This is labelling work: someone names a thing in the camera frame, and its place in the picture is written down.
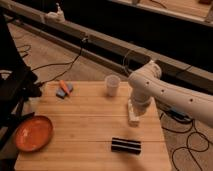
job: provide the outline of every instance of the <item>cable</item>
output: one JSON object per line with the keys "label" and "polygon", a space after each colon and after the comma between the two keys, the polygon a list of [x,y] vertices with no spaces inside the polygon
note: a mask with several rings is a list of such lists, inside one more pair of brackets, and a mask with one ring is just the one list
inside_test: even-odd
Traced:
{"label": "cable", "polygon": [[136,48],[133,48],[133,49],[129,49],[127,51],[127,53],[124,55],[124,58],[123,58],[123,69],[124,69],[124,72],[126,73],[127,76],[129,76],[131,74],[131,71],[129,70],[129,64],[130,64],[130,59],[127,57],[130,53],[132,53],[132,51],[135,51],[135,50],[138,50],[138,49],[141,49],[142,47],[136,47]]}
{"label": "cable", "polygon": [[56,76],[53,77],[52,79],[47,80],[47,81],[44,81],[44,82],[42,82],[42,83],[39,83],[39,86],[41,86],[41,85],[43,85],[43,84],[45,84],[45,83],[47,83],[47,82],[56,80],[58,77],[61,77],[61,76],[64,75],[66,72],[68,72],[68,71],[72,68],[73,64],[77,61],[77,59],[81,56],[82,50],[83,50],[83,45],[86,44],[86,43],[88,43],[88,40],[87,40],[87,39],[88,39],[88,38],[83,38],[83,39],[81,40],[82,45],[81,45],[81,47],[80,47],[79,53],[77,54],[77,56],[75,57],[74,60],[72,60],[72,61],[70,61],[70,62],[64,62],[64,63],[52,63],[52,64],[47,64],[47,65],[43,65],[43,66],[34,68],[32,71],[36,71],[36,70],[38,70],[38,69],[41,69],[41,68],[44,68],[44,67],[49,67],[49,66],[70,65],[65,71],[63,71],[62,73],[56,75]]}
{"label": "cable", "polygon": [[187,68],[185,68],[185,69],[183,69],[183,70],[177,72],[177,73],[175,74],[174,77],[177,78],[180,74],[182,74],[182,73],[188,71],[191,67],[192,67],[192,65],[190,65],[190,66],[188,66]]}
{"label": "cable", "polygon": [[187,129],[187,130],[184,130],[184,131],[176,131],[176,130],[172,130],[172,129],[169,129],[169,128],[166,128],[166,127],[163,127],[162,126],[162,129],[164,129],[164,130],[166,130],[166,131],[169,131],[169,132],[172,132],[172,133],[176,133],[176,134],[186,134],[186,133],[188,133],[188,132],[190,132],[191,130],[192,130],[192,128],[193,128],[193,121],[191,122],[191,123],[189,123],[189,124],[191,124],[191,126]]}
{"label": "cable", "polygon": [[188,116],[181,115],[173,110],[164,111],[164,113],[180,124],[187,125],[193,122],[193,119],[189,118]]}
{"label": "cable", "polygon": [[17,46],[16,48],[18,49],[19,53],[24,53],[24,52],[28,52],[31,49],[31,45],[30,44],[24,44],[24,45],[21,45],[21,46]]}
{"label": "cable", "polygon": [[[164,115],[165,115],[165,112],[162,113],[162,114],[160,115],[160,119],[162,119]],[[188,133],[188,132],[190,132],[192,129],[195,130],[195,131],[191,132],[191,133],[187,136],[187,139],[186,139],[186,146],[178,147],[178,148],[176,148],[176,149],[172,152],[172,163],[173,163],[173,166],[175,167],[175,169],[176,169],[177,171],[179,171],[180,169],[178,169],[178,167],[177,167],[177,165],[176,165],[176,163],[175,163],[175,154],[176,154],[178,151],[185,149],[185,150],[188,151],[188,153],[190,154],[191,158],[193,159],[193,161],[195,162],[195,164],[198,166],[199,170],[200,170],[200,171],[203,171],[203,169],[202,169],[200,163],[197,161],[197,159],[195,158],[195,156],[193,155],[192,152],[198,152],[198,153],[206,152],[206,151],[209,149],[210,145],[213,145],[213,142],[211,142],[211,141],[207,138],[206,135],[204,135],[203,133],[201,133],[200,131],[198,131],[198,129],[196,128],[195,120],[192,120],[192,121],[191,121],[191,127],[190,127],[188,130],[186,130],[186,131],[176,131],[176,130],[171,130],[171,129],[168,129],[168,128],[165,128],[165,127],[162,127],[162,128],[163,128],[164,130],[169,131],[169,132],[178,133],[178,134]],[[190,147],[189,141],[190,141],[190,138],[191,138],[192,136],[194,136],[194,135],[199,135],[202,139],[204,139],[204,140],[206,141],[206,143],[207,143],[207,146],[206,146],[205,148],[201,149],[201,150],[194,149],[194,148]]]}
{"label": "cable", "polygon": [[149,1],[154,2],[154,3],[158,4],[158,5],[160,5],[164,9],[167,9],[167,7],[163,3],[161,3],[161,2],[158,2],[158,1],[155,1],[155,0],[149,0]]}
{"label": "cable", "polygon": [[75,61],[77,61],[77,59],[81,56],[82,49],[83,49],[83,48],[82,48],[82,46],[81,46],[81,49],[80,49],[80,51],[79,51],[79,54],[78,54],[78,55],[75,57],[75,59],[70,63],[70,66],[69,66],[68,69],[66,69],[64,72],[62,72],[62,73],[56,75],[54,78],[52,78],[52,79],[50,79],[50,80],[48,80],[48,81],[42,82],[42,84],[45,84],[45,83],[47,83],[47,82],[56,80],[58,77],[61,77],[62,75],[64,75],[65,73],[67,73],[70,69],[72,69],[72,66],[73,66],[73,64],[75,63]]}
{"label": "cable", "polygon": [[29,54],[26,52],[25,54],[21,55],[22,59],[27,57]]}

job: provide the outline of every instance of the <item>black chair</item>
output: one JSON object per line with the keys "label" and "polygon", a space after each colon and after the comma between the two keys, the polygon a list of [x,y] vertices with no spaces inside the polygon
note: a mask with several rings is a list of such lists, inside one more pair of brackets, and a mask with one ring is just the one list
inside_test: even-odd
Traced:
{"label": "black chair", "polygon": [[35,84],[37,76],[22,60],[16,49],[0,8],[0,129],[7,131],[0,138],[0,150],[13,134],[17,126],[33,113],[22,116],[24,102],[29,97],[41,96]]}

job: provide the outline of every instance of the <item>wooden table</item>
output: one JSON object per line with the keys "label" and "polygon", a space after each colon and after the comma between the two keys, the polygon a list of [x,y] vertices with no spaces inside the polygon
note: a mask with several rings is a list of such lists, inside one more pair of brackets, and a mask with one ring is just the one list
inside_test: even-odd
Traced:
{"label": "wooden table", "polygon": [[[58,82],[45,86],[37,115],[54,125],[51,142],[38,152],[20,152],[16,171],[168,171],[167,148],[154,100],[130,127],[127,100],[131,92],[122,82],[116,97],[107,97],[104,82],[72,82],[64,100],[55,96]],[[140,155],[111,152],[112,137],[140,140]]]}

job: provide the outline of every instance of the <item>orange bowl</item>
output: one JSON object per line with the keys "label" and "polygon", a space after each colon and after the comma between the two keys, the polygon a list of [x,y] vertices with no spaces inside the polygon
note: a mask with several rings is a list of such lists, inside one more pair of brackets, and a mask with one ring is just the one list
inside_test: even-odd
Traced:
{"label": "orange bowl", "polygon": [[24,152],[37,151],[49,143],[53,125],[45,116],[34,116],[21,123],[15,133],[16,147]]}

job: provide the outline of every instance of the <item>paper cup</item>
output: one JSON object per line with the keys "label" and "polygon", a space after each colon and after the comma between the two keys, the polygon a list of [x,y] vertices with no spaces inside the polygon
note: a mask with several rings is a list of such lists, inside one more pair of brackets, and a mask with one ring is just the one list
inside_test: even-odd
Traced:
{"label": "paper cup", "polygon": [[106,93],[108,96],[111,96],[111,97],[116,96],[120,81],[121,80],[117,75],[108,75],[105,78]]}

